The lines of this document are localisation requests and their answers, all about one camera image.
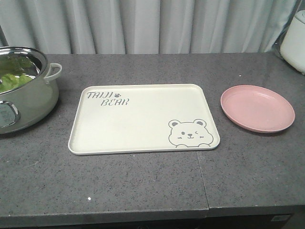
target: bear ear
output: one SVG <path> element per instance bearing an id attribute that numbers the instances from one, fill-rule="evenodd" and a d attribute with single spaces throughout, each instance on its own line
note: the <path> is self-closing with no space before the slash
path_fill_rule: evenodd
<path id="1" fill-rule="evenodd" d="M 170 128 L 173 128 L 174 126 L 177 126 L 178 124 L 180 124 L 180 121 L 178 120 L 171 120 L 168 125 L 170 126 Z"/>
<path id="2" fill-rule="evenodd" d="M 206 122 L 204 120 L 202 120 L 202 119 L 195 119 L 193 121 L 193 123 L 202 125 L 203 127 L 206 127 Z"/>

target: stainless steel pot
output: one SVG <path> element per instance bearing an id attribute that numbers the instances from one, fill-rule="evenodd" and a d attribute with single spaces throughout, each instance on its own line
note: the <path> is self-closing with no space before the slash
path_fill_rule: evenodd
<path id="1" fill-rule="evenodd" d="M 0 61 L 1 58 L 19 57 L 31 62 L 30 67 L 20 70 L 33 79 L 0 93 L 0 134 L 18 131 L 40 121 L 54 108 L 59 96 L 55 79 L 61 76 L 60 64 L 48 63 L 47 57 L 33 48 L 0 48 Z"/>

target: pink plate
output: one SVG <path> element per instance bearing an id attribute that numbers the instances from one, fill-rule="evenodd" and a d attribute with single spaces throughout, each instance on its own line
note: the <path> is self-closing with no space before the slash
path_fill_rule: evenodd
<path id="1" fill-rule="evenodd" d="M 259 133 L 284 130 L 295 120 L 295 111 L 290 103 L 263 87 L 231 87 L 222 94 L 220 103 L 224 113 L 235 124 Z"/>

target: pot handle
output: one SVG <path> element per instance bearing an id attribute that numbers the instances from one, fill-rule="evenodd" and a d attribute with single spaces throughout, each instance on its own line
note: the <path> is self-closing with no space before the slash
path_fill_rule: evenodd
<path id="1" fill-rule="evenodd" d="M 53 75 L 50 75 L 51 71 L 54 70 L 54 68 L 59 68 L 59 70 L 54 73 Z M 50 63 L 50 68 L 47 73 L 47 75 L 43 78 L 46 83 L 50 83 L 50 81 L 57 79 L 61 76 L 62 71 L 62 65 L 59 63 Z"/>

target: pot label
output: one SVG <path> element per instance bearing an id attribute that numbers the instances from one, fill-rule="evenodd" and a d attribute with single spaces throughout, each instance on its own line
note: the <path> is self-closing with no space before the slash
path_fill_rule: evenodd
<path id="1" fill-rule="evenodd" d="M 11 106 L 6 103 L 0 104 L 0 127 L 15 123 L 16 115 Z"/>

